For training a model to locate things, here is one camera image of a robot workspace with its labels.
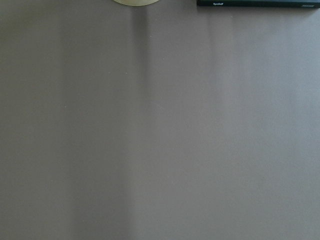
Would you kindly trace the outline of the wooden glass holder stand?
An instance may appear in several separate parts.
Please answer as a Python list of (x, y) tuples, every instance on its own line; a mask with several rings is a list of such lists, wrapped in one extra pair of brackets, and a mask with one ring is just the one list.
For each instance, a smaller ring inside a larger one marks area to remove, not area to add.
[(154, 4), (159, 0), (114, 0), (114, 2), (132, 7), (141, 7)]

